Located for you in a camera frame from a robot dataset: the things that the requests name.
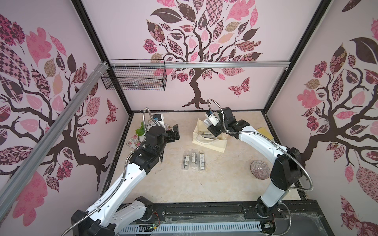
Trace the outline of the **cream canvas tote bag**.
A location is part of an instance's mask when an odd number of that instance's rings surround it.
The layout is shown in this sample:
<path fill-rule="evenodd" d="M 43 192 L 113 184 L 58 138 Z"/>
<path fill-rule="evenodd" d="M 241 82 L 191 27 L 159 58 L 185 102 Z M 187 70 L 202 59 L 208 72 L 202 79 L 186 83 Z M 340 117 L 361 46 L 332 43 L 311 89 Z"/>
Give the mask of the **cream canvas tote bag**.
<path fill-rule="evenodd" d="M 217 136 L 217 139 L 206 139 L 200 136 L 202 132 L 210 132 L 207 130 L 207 126 L 200 119 L 197 120 L 196 127 L 193 131 L 193 140 L 192 143 L 200 145 L 204 148 L 208 148 L 217 152 L 224 153 L 227 146 L 227 135 L 221 133 Z"/>

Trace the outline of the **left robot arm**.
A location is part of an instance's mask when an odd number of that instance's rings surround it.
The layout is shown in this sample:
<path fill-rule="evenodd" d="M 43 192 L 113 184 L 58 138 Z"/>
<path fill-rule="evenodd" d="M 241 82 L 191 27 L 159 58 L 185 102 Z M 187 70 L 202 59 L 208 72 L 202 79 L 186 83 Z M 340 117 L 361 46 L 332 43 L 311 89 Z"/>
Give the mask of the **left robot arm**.
<path fill-rule="evenodd" d="M 153 215 L 151 201 L 138 197 L 128 206 L 123 206 L 123 201 L 162 161 L 166 144 L 179 139 L 177 124 L 168 131 L 160 125 L 151 127 L 145 140 L 128 156 L 117 181 L 87 210 L 77 210 L 71 218 L 72 225 L 62 235 L 73 232 L 75 236 L 115 236 L 137 220 L 147 221 Z"/>

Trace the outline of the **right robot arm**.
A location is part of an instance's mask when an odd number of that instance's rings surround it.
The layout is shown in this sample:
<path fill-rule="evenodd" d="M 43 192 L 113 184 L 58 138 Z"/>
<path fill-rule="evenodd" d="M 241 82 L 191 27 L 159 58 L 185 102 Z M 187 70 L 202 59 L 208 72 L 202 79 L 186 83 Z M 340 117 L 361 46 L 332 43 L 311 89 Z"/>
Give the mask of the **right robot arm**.
<path fill-rule="evenodd" d="M 273 164 L 266 191 L 258 198 L 256 212 L 261 218 L 269 218 L 274 207 L 291 189 L 312 191 L 313 181 L 305 169 L 305 161 L 296 148 L 280 145 L 253 128 L 245 120 L 236 120 L 230 108 L 206 111 L 204 121 L 209 132 L 218 137 L 228 134 L 260 152 Z"/>

